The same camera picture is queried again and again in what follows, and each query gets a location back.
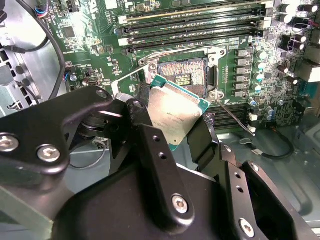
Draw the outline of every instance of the motherboard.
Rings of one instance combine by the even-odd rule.
[[[314,0],[52,0],[69,90],[139,94],[156,75],[211,102],[215,129],[290,126],[320,70]]]

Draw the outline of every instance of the black metal bracket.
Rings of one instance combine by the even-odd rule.
[[[2,184],[53,188],[69,165],[69,149],[80,122],[90,113],[107,109],[111,102],[112,96],[101,88],[85,87],[1,118],[0,137],[17,140],[15,149],[0,151]],[[45,146],[49,148],[45,154],[50,156],[52,149],[57,159],[40,159],[39,151]]]

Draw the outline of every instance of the integrated circuit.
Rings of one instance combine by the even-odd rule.
[[[74,38],[76,36],[74,28],[72,26],[67,26],[62,28],[63,35],[68,38]]]
[[[158,73],[199,97],[205,97],[207,64],[207,58],[163,62],[158,64]]]

